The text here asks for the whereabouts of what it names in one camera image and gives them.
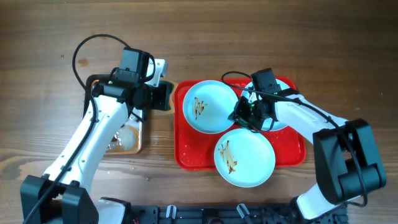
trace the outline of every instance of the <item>black mechanical base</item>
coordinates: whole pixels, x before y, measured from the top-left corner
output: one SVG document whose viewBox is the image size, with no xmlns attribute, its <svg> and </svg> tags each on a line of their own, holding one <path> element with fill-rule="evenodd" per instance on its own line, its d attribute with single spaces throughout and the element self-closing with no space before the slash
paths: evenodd
<svg viewBox="0 0 398 224">
<path fill-rule="evenodd" d="M 157 206 L 132 206 L 139 224 L 206 224 L 206 214 L 218 214 L 225 224 L 246 223 L 240 216 L 236 207 L 177 207 L 175 220 L 166 218 L 165 207 Z M 287 203 L 269 204 L 265 206 L 248 207 L 250 219 L 254 224 L 291 224 L 290 205 Z M 345 207 L 335 210 L 320 220 L 311 224 L 348 224 L 347 209 Z"/>
</svg>

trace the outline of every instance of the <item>plate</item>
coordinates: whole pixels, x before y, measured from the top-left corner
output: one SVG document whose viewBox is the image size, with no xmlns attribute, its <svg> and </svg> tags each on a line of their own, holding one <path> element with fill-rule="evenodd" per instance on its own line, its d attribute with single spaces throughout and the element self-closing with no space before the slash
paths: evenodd
<svg viewBox="0 0 398 224">
<path fill-rule="evenodd" d="M 214 160 L 220 175 L 238 187 L 255 187 L 264 183 L 275 168 L 275 153 L 261 134 L 239 128 L 218 140 Z"/>
<path fill-rule="evenodd" d="M 290 88 L 286 83 L 284 83 L 284 82 L 282 82 L 282 81 L 280 81 L 278 79 L 276 80 L 276 83 L 280 84 L 280 89 L 281 90 L 286 90 L 286 89 Z M 245 88 L 251 88 L 251 87 L 253 87 L 253 83 L 249 83 L 248 85 L 246 85 Z M 257 100 L 256 94 L 249 94 L 248 91 L 242 91 L 241 96 L 245 96 L 247 99 L 249 99 L 249 103 L 252 103 L 252 102 Z M 271 126 L 271 122 L 272 122 L 271 118 L 266 119 L 264 121 L 264 123 L 262 124 L 262 128 L 261 129 L 263 131 L 267 131 L 269 129 L 269 127 Z M 286 126 L 287 125 L 284 124 L 284 123 L 281 123 L 279 121 L 275 121 L 274 126 L 272 127 L 272 129 L 270 131 L 279 131 L 279 130 L 281 130 L 283 128 L 286 128 Z"/>
<path fill-rule="evenodd" d="M 217 134 L 234 124 L 228 116 L 237 102 L 238 97 L 229 86 L 219 81 L 207 80 L 188 90 L 182 103 L 182 111 L 188 124 L 197 131 Z"/>
</svg>

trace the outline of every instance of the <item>table top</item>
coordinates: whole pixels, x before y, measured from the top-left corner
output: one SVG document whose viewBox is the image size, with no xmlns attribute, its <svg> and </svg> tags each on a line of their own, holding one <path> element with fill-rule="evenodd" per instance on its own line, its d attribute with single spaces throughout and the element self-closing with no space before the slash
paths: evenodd
<svg viewBox="0 0 398 224">
<path fill-rule="evenodd" d="M 3 0 L 0 2 L 0 222 L 22 221 L 19 188 L 42 175 L 81 121 L 83 90 L 73 76 L 76 46 L 112 34 L 169 63 L 165 80 L 219 78 L 271 67 L 313 104 L 336 116 L 363 118 L 387 173 L 352 223 L 398 220 L 398 30 L 396 2 Z M 119 65 L 123 46 L 88 42 L 78 54 L 85 80 Z M 242 189 L 217 171 L 188 172 L 174 161 L 173 116 L 153 111 L 143 150 L 105 156 L 91 196 L 134 205 L 289 202 L 315 184 L 312 145 L 305 162 L 276 169 Z"/>
</svg>

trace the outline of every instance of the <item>tray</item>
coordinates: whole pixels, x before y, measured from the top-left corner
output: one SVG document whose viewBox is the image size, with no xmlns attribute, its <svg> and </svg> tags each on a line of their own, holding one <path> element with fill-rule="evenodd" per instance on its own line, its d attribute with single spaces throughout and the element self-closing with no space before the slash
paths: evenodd
<svg viewBox="0 0 398 224">
<path fill-rule="evenodd" d="M 293 81 L 286 77 L 276 77 L 297 89 Z M 233 125 L 228 130 L 218 134 L 204 134 L 193 129 L 185 120 L 182 112 L 182 102 L 187 91 L 196 83 L 203 80 L 187 80 L 178 84 L 174 93 L 174 156 L 177 164 L 185 170 L 216 169 L 214 164 L 214 148 L 222 135 L 232 129 L 239 128 Z M 230 78 L 228 83 L 245 87 L 250 79 Z M 242 90 L 233 88 L 238 97 Z M 291 127 L 279 131 L 270 131 L 262 134 L 271 143 L 275 151 L 276 167 L 292 167 L 300 165 L 306 156 L 304 138 Z"/>
</svg>

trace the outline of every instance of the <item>rectangular red tray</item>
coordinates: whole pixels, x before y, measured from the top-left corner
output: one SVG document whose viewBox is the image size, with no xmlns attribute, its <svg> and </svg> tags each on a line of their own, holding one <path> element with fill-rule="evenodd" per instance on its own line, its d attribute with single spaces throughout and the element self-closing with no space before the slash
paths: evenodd
<svg viewBox="0 0 398 224">
<path fill-rule="evenodd" d="M 277 79 L 296 89 L 293 81 L 286 77 Z M 218 134 L 204 134 L 193 129 L 185 120 L 182 112 L 182 102 L 187 91 L 196 83 L 203 80 L 187 80 L 178 84 L 174 93 L 174 156 L 177 164 L 185 170 L 216 169 L 213 153 L 217 141 L 222 135 L 232 129 L 239 128 L 233 125 L 228 130 Z M 230 78 L 228 83 L 245 87 L 250 79 Z M 232 88 L 238 97 L 242 90 Z M 276 167 L 292 167 L 300 165 L 306 156 L 304 138 L 291 127 L 279 131 L 266 132 L 264 135 L 275 151 Z"/>
</svg>

